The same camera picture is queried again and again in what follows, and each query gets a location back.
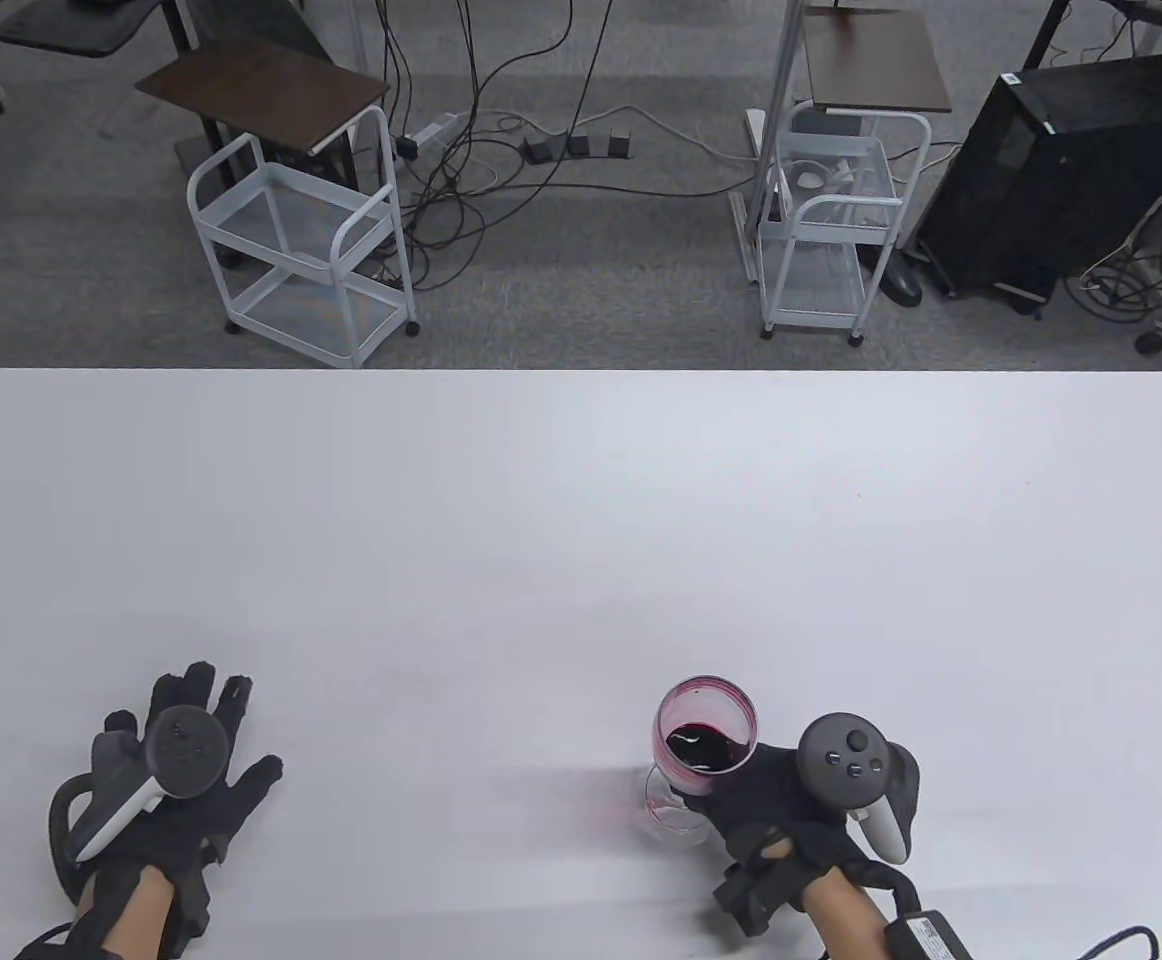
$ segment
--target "forearm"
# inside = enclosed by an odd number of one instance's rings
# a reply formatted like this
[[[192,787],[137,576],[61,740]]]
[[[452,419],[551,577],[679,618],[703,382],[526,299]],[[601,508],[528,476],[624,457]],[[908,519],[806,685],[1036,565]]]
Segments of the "forearm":
[[[808,884],[802,905],[832,960],[892,960],[883,914],[837,867]]]
[[[123,915],[106,934],[102,947],[123,960],[157,960],[164,925],[173,905],[173,884],[153,867],[141,873],[141,882]],[[92,909],[92,881],[79,897],[78,916]]]

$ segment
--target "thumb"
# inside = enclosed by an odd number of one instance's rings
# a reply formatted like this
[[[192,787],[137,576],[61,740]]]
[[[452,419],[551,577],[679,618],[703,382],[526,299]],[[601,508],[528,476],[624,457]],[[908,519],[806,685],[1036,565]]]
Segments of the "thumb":
[[[242,776],[230,787],[230,805],[232,805],[234,829],[243,826],[243,821],[251,817],[252,811],[265,800],[273,787],[284,776],[284,760],[278,755],[263,755],[251,767],[243,771]]]

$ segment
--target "wrist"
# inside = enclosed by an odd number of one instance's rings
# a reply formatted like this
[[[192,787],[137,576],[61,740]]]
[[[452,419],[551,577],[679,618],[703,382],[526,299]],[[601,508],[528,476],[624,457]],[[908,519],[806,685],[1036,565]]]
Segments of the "wrist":
[[[136,890],[101,946],[123,960],[156,960],[175,888],[162,871],[143,867]]]

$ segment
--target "gray carpet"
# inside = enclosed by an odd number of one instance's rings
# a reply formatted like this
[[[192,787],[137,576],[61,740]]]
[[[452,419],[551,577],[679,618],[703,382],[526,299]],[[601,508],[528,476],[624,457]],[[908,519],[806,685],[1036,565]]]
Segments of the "gray carpet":
[[[12,13],[8,0],[0,17]],[[994,74],[1019,67],[1046,0],[968,3],[899,0],[928,19],[955,113],[937,136],[959,138]],[[352,64],[340,0],[310,0],[320,36]],[[452,0],[397,0],[399,37],[413,64],[413,117],[468,105]],[[487,69],[543,45],[562,28],[566,0],[473,0]],[[566,126],[589,63],[603,0],[578,0],[567,44],[507,70],[485,106]],[[746,152],[745,106],[767,100],[782,3],[776,0],[616,0],[586,113],[636,101],[732,155]],[[374,15],[365,13],[380,56]],[[1111,14],[1075,0],[1062,46],[1103,45]],[[253,335],[221,332],[223,311],[184,206],[170,142],[193,119],[132,91],[171,59],[159,17],[109,60],[0,45],[0,366],[308,366]],[[744,169],[710,159],[639,116],[633,159],[564,165],[567,182],[658,191],[726,186]],[[416,120],[411,123],[415,129]],[[508,172],[495,146],[481,159]],[[472,166],[471,186],[490,179]],[[928,174],[919,202],[937,178]],[[525,193],[482,205],[489,216]],[[453,212],[436,215],[433,228]],[[431,282],[465,259],[436,257]],[[840,335],[779,330],[758,338],[758,298],[746,287],[726,202],[544,191],[486,234],[457,280],[419,298],[424,330],[395,335],[370,366],[1162,368],[1131,348],[1143,325],[1111,325],[1057,294],[1042,321],[969,298],[927,296],[916,310],[881,299],[861,349]]]

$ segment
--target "glove finger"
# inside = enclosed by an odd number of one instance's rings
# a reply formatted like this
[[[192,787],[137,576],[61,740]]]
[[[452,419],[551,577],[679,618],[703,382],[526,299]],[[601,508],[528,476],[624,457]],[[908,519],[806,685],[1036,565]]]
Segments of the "glove finger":
[[[182,680],[175,673],[164,673],[155,681],[150,694],[150,714],[146,716],[146,730],[160,712],[180,703],[180,685]]]
[[[248,698],[252,695],[251,678],[229,678],[221,689],[221,700],[216,701],[216,710],[211,716],[225,728],[230,748],[234,750],[234,737],[239,732],[243,714],[248,712]]]
[[[260,760],[253,762],[251,767],[243,771],[234,787],[230,787],[230,805],[232,805],[232,831],[237,833],[243,826],[243,821],[251,817],[252,811],[265,800],[270,793],[270,787],[279,782],[284,776],[284,760],[278,755],[263,755]]]
[[[105,718],[106,733],[117,733],[120,731],[128,733],[137,732],[137,718],[132,717],[132,710],[115,710],[109,717]]]
[[[185,669],[185,679],[180,685],[180,701],[191,707],[207,709],[207,698],[211,695],[211,685],[216,682],[216,667],[210,662],[189,664]]]

